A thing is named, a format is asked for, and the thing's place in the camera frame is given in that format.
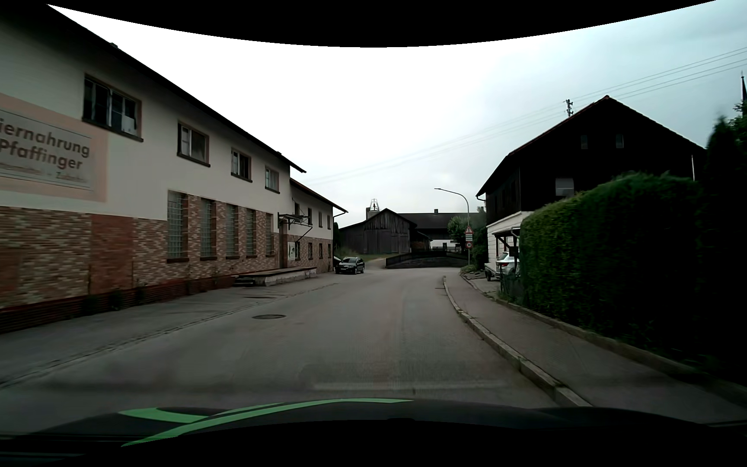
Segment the brick facade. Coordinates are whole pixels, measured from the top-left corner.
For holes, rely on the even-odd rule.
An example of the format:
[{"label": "brick facade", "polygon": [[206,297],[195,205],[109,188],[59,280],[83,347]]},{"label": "brick facade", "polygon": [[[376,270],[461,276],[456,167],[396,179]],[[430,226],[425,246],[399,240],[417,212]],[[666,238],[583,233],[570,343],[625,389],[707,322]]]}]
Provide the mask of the brick facade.
[{"label": "brick facade", "polygon": [[[0,206],[0,309],[279,268],[278,232],[267,251],[269,213],[255,211],[255,254],[247,254],[243,206],[237,251],[227,258],[227,206],[218,202],[211,223],[215,256],[202,259],[201,207],[200,197],[187,197],[187,258],[167,262],[165,220]],[[315,265],[317,248],[314,262],[297,263]]]},{"label": "brick facade", "polygon": [[88,293],[90,214],[0,206],[0,308]]},{"label": "brick facade", "polygon": [[[292,242],[298,239],[298,236],[296,235],[285,235],[285,241],[284,244],[286,245],[287,242]],[[288,261],[287,266],[288,268],[296,268],[299,266],[316,266],[317,272],[327,272],[333,270],[333,263],[331,261],[332,251],[328,252],[328,245],[330,246],[330,249],[333,249],[333,242],[329,239],[317,239],[316,237],[302,237],[299,240],[301,244],[301,259],[299,260],[293,260]],[[307,244],[312,243],[313,244],[313,259],[308,258],[307,254]],[[322,248],[324,249],[324,255],[322,259],[319,259],[319,243],[322,244]]]}]

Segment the roof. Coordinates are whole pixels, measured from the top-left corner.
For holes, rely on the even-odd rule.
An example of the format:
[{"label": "roof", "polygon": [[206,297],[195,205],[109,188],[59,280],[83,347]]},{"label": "roof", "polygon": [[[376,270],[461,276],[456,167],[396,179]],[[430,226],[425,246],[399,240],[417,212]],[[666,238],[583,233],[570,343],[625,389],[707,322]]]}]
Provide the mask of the roof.
[{"label": "roof", "polygon": [[451,218],[467,215],[467,213],[400,213],[400,216],[415,223],[417,228],[448,228],[448,221]]},{"label": "roof", "polygon": [[338,204],[334,203],[333,201],[330,201],[329,199],[325,198],[322,195],[319,195],[317,192],[313,191],[312,189],[307,188],[306,186],[302,185],[301,182],[290,179],[290,185],[295,186],[297,189],[300,189],[301,191],[304,191],[307,195],[310,195],[319,201],[324,201],[328,205],[333,206],[334,208],[337,208],[338,210],[342,211],[343,213],[346,213],[348,210],[339,206]]},{"label": "roof", "polygon": [[340,228],[339,230],[342,230],[342,229],[345,229],[345,228],[350,228],[350,227],[355,227],[355,226],[360,225],[360,224],[364,224],[364,223],[368,222],[368,220],[370,220],[372,218],[375,218],[376,216],[378,216],[378,215],[380,215],[380,214],[382,214],[382,213],[384,213],[386,211],[389,212],[389,213],[391,213],[391,214],[393,214],[393,215],[395,215],[395,216],[397,216],[397,217],[399,217],[399,218],[401,218],[401,219],[403,219],[403,220],[405,220],[406,222],[408,222],[411,225],[411,228],[417,228],[417,225],[411,219],[402,217],[401,214],[397,214],[397,213],[393,212],[391,209],[385,208],[385,209],[379,211],[378,214],[374,214],[371,217],[366,218],[362,222],[357,222],[356,224],[346,225],[345,227]]},{"label": "roof", "polygon": [[652,120],[651,118],[647,117],[646,115],[643,115],[643,114],[641,114],[641,113],[639,113],[639,112],[631,109],[630,107],[626,106],[625,104],[622,104],[619,101],[616,101],[615,99],[611,98],[610,96],[604,96],[601,99],[599,99],[599,100],[593,102],[592,104],[586,106],[585,108],[581,109],[580,111],[573,113],[570,117],[565,118],[563,121],[559,122],[557,125],[553,126],[552,128],[546,130],[545,132],[539,134],[538,136],[535,136],[532,140],[526,142],[525,144],[523,144],[521,147],[519,147],[518,149],[514,150],[513,152],[507,154],[503,158],[503,160],[501,161],[501,164],[498,164],[498,166],[495,169],[495,171],[492,172],[492,175],[490,175],[489,178],[486,179],[486,182],[480,188],[480,191],[477,192],[476,196],[480,196],[480,195],[483,195],[484,193],[486,193],[487,191],[491,191],[492,188],[493,188],[493,184],[496,183],[496,181],[497,181],[497,179],[499,178],[500,175],[503,175],[505,172],[508,172],[509,170],[515,169],[515,167],[509,167],[509,165],[514,161],[514,158],[511,157],[512,155],[517,155],[517,154],[521,153],[523,150],[525,150],[526,148],[529,148],[532,145],[537,144],[537,143],[543,141],[544,139],[546,139],[546,137],[548,137],[548,136],[552,135],[553,133],[555,133],[555,131],[557,129],[559,129],[562,126],[566,125],[567,122],[570,122],[573,119],[578,119],[579,115],[584,115],[584,112],[588,112],[590,109],[592,109],[592,108],[594,108],[596,106],[600,107],[603,104],[615,105],[615,106],[618,106],[617,108],[620,108],[622,110],[627,110],[629,112],[633,112],[633,114],[641,117],[643,120],[651,123],[652,125],[659,126],[662,129],[664,129],[665,131],[668,131],[668,132],[670,132],[670,133],[678,136],[680,139],[682,139],[683,142],[685,142],[687,144],[692,144],[694,146],[694,148],[699,148],[701,150],[705,150],[705,148],[703,148],[699,144],[694,143],[693,141],[688,140],[686,137],[682,136],[681,134],[676,133],[675,131],[671,130],[670,128],[667,128],[665,125],[662,125],[661,123]]},{"label": "roof", "polygon": [[287,159],[285,156],[281,155],[279,151],[274,150],[267,143],[264,143],[264,141],[259,140],[258,138],[254,137],[252,134],[247,133],[240,126],[234,124],[233,122],[230,122],[225,116],[219,114],[218,112],[213,111],[211,107],[199,101],[196,97],[192,96],[187,91],[182,90],[178,85],[172,83],[170,80],[167,80],[157,71],[152,70],[149,67],[146,67],[143,63],[138,61],[136,58],[133,58],[129,54],[125,53],[124,51],[121,51],[118,47],[112,45],[111,42],[108,42],[102,37],[97,36],[93,32],[86,29],[85,27],[80,26],[76,21],[70,19],[69,17],[65,16],[62,13],[59,13],[57,10],[55,10],[54,8],[48,5],[38,6],[38,5],[33,5],[32,3],[29,3],[28,6],[29,6],[28,8],[29,11],[26,11],[26,14],[31,14],[31,16],[36,16],[36,15],[42,16],[43,22],[48,22],[48,23],[54,24],[55,26],[65,26],[69,32],[81,37],[87,42],[93,43],[98,48],[111,54],[118,60],[129,65],[131,68],[134,68],[140,73],[142,73],[143,75],[147,76],[149,79],[153,80],[154,82],[170,90],[171,92],[176,94],[178,97],[180,97],[184,101],[188,101],[190,104],[197,107],[200,111],[213,117],[213,119],[223,123],[224,126],[230,128],[231,130],[234,130],[234,132],[239,133],[241,136],[244,136],[249,141],[252,141],[253,143],[258,144],[264,150],[268,151],[270,154],[275,155],[280,160],[283,160],[286,164],[289,164],[291,167],[295,168],[299,172],[303,174],[306,173],[304,169],[294,164],[291,160]]}]

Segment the lamp post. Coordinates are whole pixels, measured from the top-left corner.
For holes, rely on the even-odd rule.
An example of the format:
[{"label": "lamp post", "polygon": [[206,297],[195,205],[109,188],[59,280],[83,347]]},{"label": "lamp post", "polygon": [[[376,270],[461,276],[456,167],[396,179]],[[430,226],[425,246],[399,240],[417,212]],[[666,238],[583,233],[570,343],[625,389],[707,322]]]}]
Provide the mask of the lamp post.
[{"label": "lamp post", "polygon": [[[453,193],[455,195],[460,195],[456,191],[449,191],[447,189],[442,189],[442,188],[434,188],[434,189],[439,189],[440,191],[447,191],[448,193]],[[462,196],[463,199],[466,201],[466,226],[467,227],[472,227],[472,221],[470,220],[471,216],[469,215],[470,214],[469,200],[466,199],[466,197],[463,196],[463,195],[460,195],[460,196]],[[469,258],[468,261],[469,261],[469,264],[472,264],[472,249],[466,249],[466,250],[468,250],[468,258]]]}]

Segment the sky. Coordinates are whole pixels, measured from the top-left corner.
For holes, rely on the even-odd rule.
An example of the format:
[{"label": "sky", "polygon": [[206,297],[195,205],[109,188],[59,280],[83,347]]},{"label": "sky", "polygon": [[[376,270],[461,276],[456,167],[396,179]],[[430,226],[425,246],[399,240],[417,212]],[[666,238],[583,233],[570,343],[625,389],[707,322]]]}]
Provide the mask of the sky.
[{"label": "sky", "polygon": [[434,188],[476,211],[503,157],[565,119],[567,99],[577,111],[609,95],[704,146],[736,115],[742,71],[747,86],[747,0],[425,48],[250,42],[55,8],[306,170],[291,176],[348,210],[340,227],[374,198],[398,213],[466,210]]}]

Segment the painted sign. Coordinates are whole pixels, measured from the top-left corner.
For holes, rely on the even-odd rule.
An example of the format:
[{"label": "painted sign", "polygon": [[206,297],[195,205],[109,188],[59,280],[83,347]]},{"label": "painted sign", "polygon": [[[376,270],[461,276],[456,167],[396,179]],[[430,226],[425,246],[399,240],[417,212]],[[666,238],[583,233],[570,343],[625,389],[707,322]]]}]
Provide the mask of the painted sign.
[{"label": "painted sign", "polygon": [[0,176],[94,189],[91,137],[0,108]]}]

